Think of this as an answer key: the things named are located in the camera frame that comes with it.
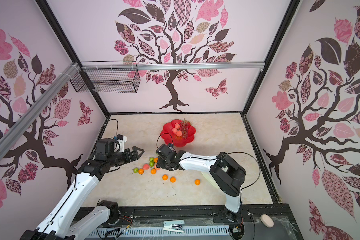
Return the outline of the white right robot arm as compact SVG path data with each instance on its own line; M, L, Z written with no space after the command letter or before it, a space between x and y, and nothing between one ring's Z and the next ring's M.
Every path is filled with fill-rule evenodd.
M230 222L241 217L241 187L246 178L246 170L228 153L217 156L200 156L186 151L176 152L163 144L156 150L158 167L168 171L198 171L208 173L218 188L226 195L225 214Z

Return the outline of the purple fake grape bunch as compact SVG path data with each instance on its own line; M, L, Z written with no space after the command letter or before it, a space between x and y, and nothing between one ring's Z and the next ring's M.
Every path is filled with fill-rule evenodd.
M187 120L181 121L181 131L182 131L182 136L184 139L186 139L188 137L190 126L191 126L191 123L189 121L187 121Z

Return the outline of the red flower fruit bowl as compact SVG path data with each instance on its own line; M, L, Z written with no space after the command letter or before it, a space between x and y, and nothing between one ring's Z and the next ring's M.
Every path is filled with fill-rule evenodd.
M196 128L187 120L175 119L164 124L160 137L165 144L173 144L176 148L185 147L195 140Z

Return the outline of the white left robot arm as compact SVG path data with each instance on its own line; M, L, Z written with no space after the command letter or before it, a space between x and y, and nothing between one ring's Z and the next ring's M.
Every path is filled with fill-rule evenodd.
M75 224L75 216L102 178L122 165L139 160L144 150L125 148L127 138L117 135L96 142L89 158L79 167L74 182L49 215L35 230L26 230L22 240L84 240L104 223L116 224L120 219L118 204L101 200Z

